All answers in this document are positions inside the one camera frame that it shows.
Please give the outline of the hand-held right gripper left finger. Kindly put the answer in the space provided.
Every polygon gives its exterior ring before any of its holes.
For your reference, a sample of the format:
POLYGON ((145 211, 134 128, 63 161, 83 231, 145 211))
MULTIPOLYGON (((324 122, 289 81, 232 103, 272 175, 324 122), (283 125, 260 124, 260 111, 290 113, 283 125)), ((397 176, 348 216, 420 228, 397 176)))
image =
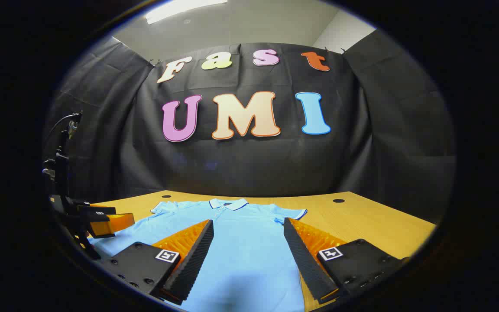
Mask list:
POLYGON ((153 244, 134 242, 100 265, 131 288, 181 305, 187 300, 214 238, 212 220, 153 244))

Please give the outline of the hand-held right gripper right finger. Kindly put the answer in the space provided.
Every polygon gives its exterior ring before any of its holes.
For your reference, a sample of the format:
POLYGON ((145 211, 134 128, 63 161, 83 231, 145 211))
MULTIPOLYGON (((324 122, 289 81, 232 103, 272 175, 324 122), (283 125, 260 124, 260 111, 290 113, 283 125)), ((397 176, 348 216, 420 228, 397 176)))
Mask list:
POLYGON ((293 218, 284 237, 313 298, 343 303, 384 282, 408 262, 360 238, 346 242, 293 218))

